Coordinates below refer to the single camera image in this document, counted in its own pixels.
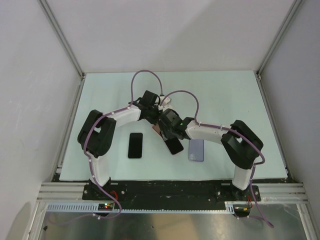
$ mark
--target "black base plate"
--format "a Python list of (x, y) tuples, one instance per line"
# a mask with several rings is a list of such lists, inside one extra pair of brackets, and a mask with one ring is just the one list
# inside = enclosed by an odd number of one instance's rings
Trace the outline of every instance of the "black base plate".
[[(235, 194), (230, 184), (217, 181), (109, 181), (103, 189), (115, 191), (123, 209), (127, 210), (225, 210), (225, 201), (246, 202), (247, 189)], [(253, 186), (257, 201), (261, 200), (259, 188)], [(83, 189), (83, 200), (110, 201), (90, 180)]]

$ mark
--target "phone screen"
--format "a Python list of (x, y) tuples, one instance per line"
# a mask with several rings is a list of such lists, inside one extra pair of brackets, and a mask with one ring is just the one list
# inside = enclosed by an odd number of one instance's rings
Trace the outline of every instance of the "phone screen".
[(140, 159), (142, 157), (142, 140), (143, 134), (140, 132), (130, 133), (129, 138), (129, 159)]

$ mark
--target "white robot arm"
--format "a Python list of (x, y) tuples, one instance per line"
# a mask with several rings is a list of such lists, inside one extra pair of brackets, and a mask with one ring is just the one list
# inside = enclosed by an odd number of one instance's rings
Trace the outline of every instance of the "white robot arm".
[[(235, 164), (232, 184), (241, 191), (247, 189), (253, 169), (253, 163), (258, 157), (257, 152), (246, 142), (239, 142), (238, 136), (222, 128), (213, 128), (199, 125), (194, 118), (186, 117), (182, 120), (178, 113), (171, 107), (158, 107), (156, 103), (158, 95), (146, 91), (142, 98), (134, 101), (127, 109), (112, 113), (97, 125), (100, 132), (93, 131), (87, 144), (87, 152), (92, 155), (92, 167), (95, 179), (100, 186), (104, 186), (110, 179), (108, 174), (107, 161), (103, 156), (109, 150), (114, 131), (127, 123), (139, 120), (147, 120), (151, 124), (158, 124), (164, 140), (166, 139), (203, 139), (206, 141), (222, 144)], [(97, 110), (90, 112), (79, 135), (78, 142), (84, 148), (88, 132), (95, 121), (103, 114)], [(248, 138), (259, 150), (263, 147), (260, 139), (242, 121), (236, 120), (231, 125), (226, 125), (230, 129), (237, 130)]]

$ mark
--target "smartphone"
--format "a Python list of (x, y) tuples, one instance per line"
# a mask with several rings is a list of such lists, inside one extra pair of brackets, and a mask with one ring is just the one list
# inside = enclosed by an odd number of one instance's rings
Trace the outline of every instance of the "smartphone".
[(142, 157), (142, 140), (143, 134), (141, 132), (130, 133), (129, 138), (129, 159), (140, 159)]
[(203, 139), (190, 139), (189, 160), (203, 162), (205, 160), (205, 141)]
[[(159, 128), (159, 125), (156, 124), (156, 125), (153, 125), (152, 126), (152, 129), (162, 138), (163, 140), (163, 137), (162, 137), (162, 134), (160, 132), (160, 128)], [(169, 149), (170, 153), (172, 155), (175, 155), (177, 153), (180, 153), (184, 150), (184, 146), (182, 146), (181, 142), (179, 141), (178, 138), (172, 138), (172, 139), (168, 139), (168, 140), (165, 140), (164, 141), (165, 145), (167, 146), (167, 148)]]

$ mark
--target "white wall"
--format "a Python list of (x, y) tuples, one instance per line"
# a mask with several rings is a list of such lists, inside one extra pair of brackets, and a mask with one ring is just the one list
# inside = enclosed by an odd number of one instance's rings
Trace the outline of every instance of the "white wall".
[(297, 181), (320, 224), (320, 1), (306, 0), (262, 75)]
[(0, 2), (0, 239), (21, 239), (79, 77), (36, 0)]
[(85, 72), (257, 70), (294, 0), (48, 0)]

